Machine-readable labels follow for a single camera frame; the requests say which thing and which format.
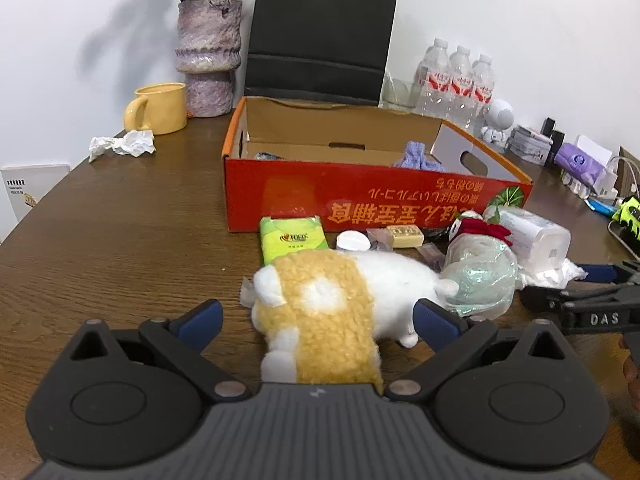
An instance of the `purple textured vase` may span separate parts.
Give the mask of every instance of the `purple textured vase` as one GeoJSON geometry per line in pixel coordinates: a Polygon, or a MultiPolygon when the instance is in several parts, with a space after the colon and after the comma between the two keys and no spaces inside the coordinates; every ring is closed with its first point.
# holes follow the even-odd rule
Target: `purple textured vase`
{"type": "Polygon", "coordinates": [[[194,117],[229,113],[233,71],[240,66],[240,0],[186,0],[178,6],[176,70],[186,76],[187,112],[194,117]]]}

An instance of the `human hand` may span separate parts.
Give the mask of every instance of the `human hand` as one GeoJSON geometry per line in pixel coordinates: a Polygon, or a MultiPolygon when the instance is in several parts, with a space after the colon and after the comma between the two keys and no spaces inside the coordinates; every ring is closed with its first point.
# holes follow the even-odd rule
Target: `human hand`
{"type": "MultiPolygon", "coordinates": [[[[627,348],[623,337],[620,338],[618,345],[620,348],[627,348]]],[[[640,378],[638,377],[638,367],[631,360],[631,357],[626,358],[622,365],[622,373],[625,375],[626,387],[629,390],[634,409],[636,412],[640,412],[640,378]]]]}

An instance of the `yellow mug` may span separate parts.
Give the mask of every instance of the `yellow mug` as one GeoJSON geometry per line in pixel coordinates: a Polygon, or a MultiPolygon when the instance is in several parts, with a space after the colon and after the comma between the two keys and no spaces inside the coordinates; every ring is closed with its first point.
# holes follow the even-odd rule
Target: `yellow mug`
{"type": "Polygon", "coordinates": [[[124,112],[124,129],[170,134],[187,125],[184,83],[161,83],[136,90],[136,98],[124,112]]]}

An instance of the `logo on tissue packet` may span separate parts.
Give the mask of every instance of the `logo on tissue packet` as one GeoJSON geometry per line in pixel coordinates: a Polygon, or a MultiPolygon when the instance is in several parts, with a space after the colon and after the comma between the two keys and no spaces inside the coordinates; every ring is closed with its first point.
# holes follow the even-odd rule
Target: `logo on tissue packet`
{"type": "Polygon", "coordinates": [[[283,242],[306,242],[306,234],[301,234],[301,235],[287,235],[287,234],[283,234],[282,236],[280,236],[280,240],[282,240],[283,242]]]}

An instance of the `white wall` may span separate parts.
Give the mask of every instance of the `white wall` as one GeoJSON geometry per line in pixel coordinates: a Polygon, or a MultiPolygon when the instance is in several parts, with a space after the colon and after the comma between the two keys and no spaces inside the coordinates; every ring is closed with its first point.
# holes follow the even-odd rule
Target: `white wall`
{"type": "MultiPolygon", "coordinates": [[[[119,131],[136,88],[180,77],[176,16],[177,0],[0,0],[0,166],[75,166],[119,131]]],[[[640,155],[640,0],[398,0],[389,72],[412,79],[434,36],[494,58],[518,122],[640,155]]],[[[0,240],[14,223],[1,188],[0,240]]]]}

